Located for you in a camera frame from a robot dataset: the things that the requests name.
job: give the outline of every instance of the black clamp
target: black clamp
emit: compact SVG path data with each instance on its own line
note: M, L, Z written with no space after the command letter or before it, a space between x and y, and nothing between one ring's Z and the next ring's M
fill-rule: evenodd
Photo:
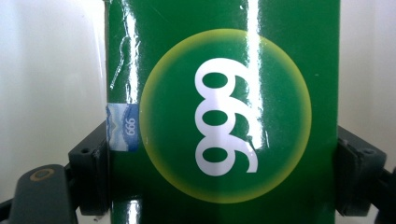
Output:
M365 217L378 208L375 223L396 223L396 173L384 169L387 155L339 127L334 154L336 209L342 216Z

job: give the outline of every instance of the blue sticker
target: blue sticker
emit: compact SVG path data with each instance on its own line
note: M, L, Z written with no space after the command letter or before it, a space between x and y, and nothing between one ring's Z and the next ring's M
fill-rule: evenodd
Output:
M128 151L136 152L139 147L139 106L128 104L122 116L122 136Z

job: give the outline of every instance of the white wall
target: white wall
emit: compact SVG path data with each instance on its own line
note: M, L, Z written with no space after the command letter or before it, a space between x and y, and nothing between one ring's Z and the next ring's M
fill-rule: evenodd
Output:
M342 1L339 123L396 165L396 1ZM0 202L17 179L67 152L105 119L103 4L3 0ZM373 223L337 218L337 223ZM81 223L90 223L85 218Z

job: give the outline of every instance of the glossy green paint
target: glossy green paint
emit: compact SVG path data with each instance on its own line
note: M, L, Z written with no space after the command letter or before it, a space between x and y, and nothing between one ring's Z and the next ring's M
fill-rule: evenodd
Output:
M255 16L251 17L249 13L255 13ZM296 132L306 126L301 121L306 116L304 111L310 114L309 139L304 144L302 157L297 156L295 159L291 173L260 195L237 200L238 202L211 201L205 197L197 199L194 193L186 192L183 187L172 182L172 176L180 171L185 176L183 178L188 179L191 174L189 183L197 180L196 184L209 189L207 191L213 191L216 186L224 186L223 189L214 190L217 194L240 188L256 179L241 177L246 174L248 167L246 160L240 160L245 158L241 154L236 155L236 161L242 162L235 164L240 169L233 168L230 171L237 178L233 180L231 177L225 178L226 175L221 176L224 178L218 185L209 180L205 182L204 176L195 178L193 173L198 173L199 170L193 171L183 162L172 168L175 170L170 168L168 175L161 171L161 167L167 167L171 158L191 157L188 150L177 155L175 148L196 146L203 138L197 129L190 127L194 126L194 110L204 98L198 92L191 93L194 91L193 81L189 82L182 76L166 75L180 74L172 70L177 68L169 70L173 72L163 72L163 66L159 62L163 62L164 55L178 44L202 32L219 29L247 31L251 29L251 18L257 21L254 23L257 35L268 40L268 43L274 43L298 68L304 81L303 89L309 94L309 106L301 106L303 101L299 100L301 91L298 91L298 85L290 81L290 77L282 77L281 74L288 72L282 72L274 65L282 60L271 59L268 55L272 54L266 53L265 47L262 47L260 57L265 64L265 71L260 70L262 79L259 86L264 103L259 120L266 124L264 130L272 133L269 139L275 147L262 147L271 150L266 150L267 154L258 153L258 156L268 158L276 153L280 155L273 157L274 164L271 165L269 161L265 163L269 166L265 169L267 173L262 175L270 175L271 172L268 171L276 170L276 164L281 165L285 158L296 158L290 154L293 148L290 145L302 138ZM134 220L143 224L334 223L332 152L336 145L338 22L338 1L107 2L107 99L110 103L139 103L140 118L143 120L141 125L144 126L141 127L142 137L136 152L110 153L113 223L134 223ZM248 66L249 55L244 50L247 46L239 48L238 43L241 41L236 41L217 49L215 46L221 43L223 42L209 45L199 54L193 49L187 49L195 58L191 55L187 57L188 53L181 58L194 58L192 61L203 62L207 57L202 56L200 59L200 55L218 54L217 57L232 57ZM223 52L226 49L233 50L231 53ZM196 71L197 64L186 61L181 68L187 73L190 67L190 74ZM153 74L156 73L153 70L155 72L156 67L160 67L160 72L154 78ZM205 82L208 86L221 87L224 85L224 77L207 77ZM148 89L152 89L152 93L147 93ZM232 97L248 104L246 94L246 83L241 78L237 79ZM224 120L219 114L205 116L209 117L205 118L208 123L222 123ZM246 120L239 114L236 114L236 120L232 134L247 138ZM150 140L156 138L153 141L157 141L156 146L160 147L149 149L150 146L144 141L148 136ZM210 154L208 151L206 154L207 159L213 161L221 161L224 157L221 151L218 154ZM166 157L170 159L166 159L164 164L158 162Z

